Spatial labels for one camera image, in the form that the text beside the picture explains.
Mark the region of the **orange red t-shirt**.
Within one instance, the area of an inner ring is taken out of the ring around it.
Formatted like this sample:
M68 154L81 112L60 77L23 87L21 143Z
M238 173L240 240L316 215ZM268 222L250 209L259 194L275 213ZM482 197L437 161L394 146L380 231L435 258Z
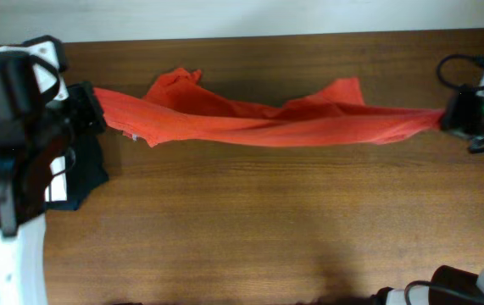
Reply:
M161 75L143 97L95 89L107 125L151 147L218 141L256 147L387 144L435 130L444 112L365 104L359 79L341 78L276 108L231 100L199 85L201 71Z

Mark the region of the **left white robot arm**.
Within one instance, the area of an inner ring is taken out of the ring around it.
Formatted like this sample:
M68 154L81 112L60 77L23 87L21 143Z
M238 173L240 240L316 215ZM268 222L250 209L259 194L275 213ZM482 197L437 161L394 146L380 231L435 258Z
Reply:
M106 127L92 85L55 106L58 71L24 52L0 53L0 304L45 304L45 190L51 162Z

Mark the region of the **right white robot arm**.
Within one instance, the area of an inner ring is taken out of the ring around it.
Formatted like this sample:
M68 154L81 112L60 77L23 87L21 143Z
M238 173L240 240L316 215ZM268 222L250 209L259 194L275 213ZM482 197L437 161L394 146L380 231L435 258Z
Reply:
M469 142L468 152L484 153L484 86L462 86L440 120L442 131ZM478 274L443 265L430 280L414 280L401 289L385 287L370 304L484 304L484 269Z

